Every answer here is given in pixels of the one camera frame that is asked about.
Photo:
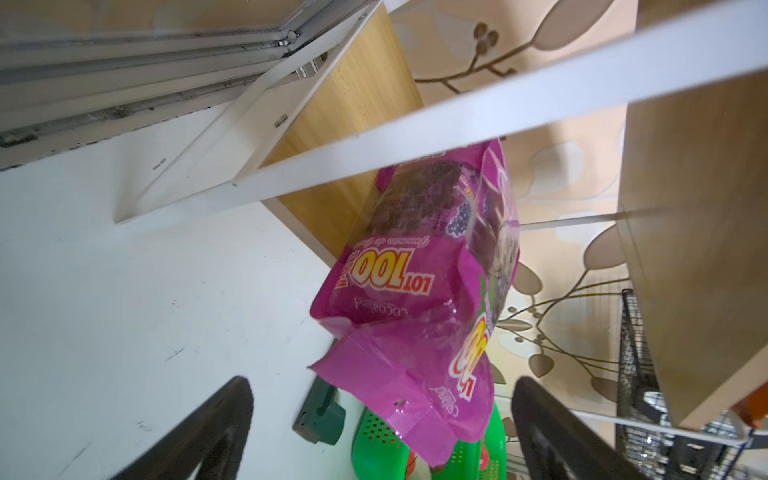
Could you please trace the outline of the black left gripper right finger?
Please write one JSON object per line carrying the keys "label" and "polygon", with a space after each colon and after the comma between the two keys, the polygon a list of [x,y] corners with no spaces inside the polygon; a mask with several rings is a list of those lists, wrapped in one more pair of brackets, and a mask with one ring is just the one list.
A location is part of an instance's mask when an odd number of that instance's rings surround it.
{"label": "black left gripper right finger", "polygon": [[511,413],[532,479],[644,478],[530,377],[515,383]]}

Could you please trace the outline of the green vegetable basket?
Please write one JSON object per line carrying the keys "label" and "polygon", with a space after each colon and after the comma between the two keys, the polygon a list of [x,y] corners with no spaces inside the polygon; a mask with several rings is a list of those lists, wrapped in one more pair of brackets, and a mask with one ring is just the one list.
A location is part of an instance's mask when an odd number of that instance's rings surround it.
{"label": "green vegetable basket", "polygon": [[352,465],[359,479],[505,479],[506,439],[504,419],[494,409],[483,439],[457,442],[447,464],[432,471],[384,420],[365,410],[352,445]]}

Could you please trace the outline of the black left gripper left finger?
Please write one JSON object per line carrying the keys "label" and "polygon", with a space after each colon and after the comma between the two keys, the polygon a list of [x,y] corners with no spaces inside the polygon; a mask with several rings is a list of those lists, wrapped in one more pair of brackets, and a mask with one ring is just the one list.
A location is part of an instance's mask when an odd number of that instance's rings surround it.
{"label": "black left gripper left finger", "polygon": [[235,479],[253,416],[248,380],[231,378],[116,479]]}

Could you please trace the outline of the purple lot 100 candy bag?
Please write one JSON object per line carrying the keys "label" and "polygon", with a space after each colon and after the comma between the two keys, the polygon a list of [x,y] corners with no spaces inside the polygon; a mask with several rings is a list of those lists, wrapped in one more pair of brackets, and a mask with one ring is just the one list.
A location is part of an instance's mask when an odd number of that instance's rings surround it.
{"label": "purple lot 100 candy bag", "polygon": [[494,406],[486,350],[520,257],[502,145],[490,140],[392,167],[362,232],[310,314],[335,337],[314,372],[445,464],[480,440]]}

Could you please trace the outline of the white wooden shelf rack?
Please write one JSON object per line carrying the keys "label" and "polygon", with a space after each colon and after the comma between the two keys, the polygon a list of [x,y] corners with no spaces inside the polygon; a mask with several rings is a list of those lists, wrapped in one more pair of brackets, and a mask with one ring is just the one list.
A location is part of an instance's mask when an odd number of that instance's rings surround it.
{"label": "white wooden shelf rack", "polygon": [[614,235],[671,420],[767,382],[767,5],[643,1],[637,31],[155,209],[128,238],[378,167],[627,107]]}

